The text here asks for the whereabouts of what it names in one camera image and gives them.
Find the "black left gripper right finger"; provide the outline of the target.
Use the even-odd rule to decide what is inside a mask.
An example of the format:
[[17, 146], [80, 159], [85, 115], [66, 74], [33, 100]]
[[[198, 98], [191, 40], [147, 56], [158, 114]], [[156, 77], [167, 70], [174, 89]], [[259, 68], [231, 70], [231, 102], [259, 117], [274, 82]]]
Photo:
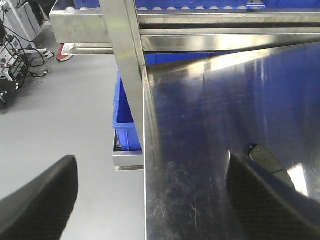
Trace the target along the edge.
[[226, 188], [247, 240], [318, 240], [320, 204], [241, 154], [230, 156]]

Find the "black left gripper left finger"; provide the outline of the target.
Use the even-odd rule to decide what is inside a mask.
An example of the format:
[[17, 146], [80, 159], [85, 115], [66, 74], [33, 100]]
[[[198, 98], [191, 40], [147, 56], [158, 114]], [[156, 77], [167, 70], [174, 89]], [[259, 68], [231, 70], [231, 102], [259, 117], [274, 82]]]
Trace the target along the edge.
[[66, 155], [0, 201], [2, 240], [59, 240], [79, 191], [75, 156]]

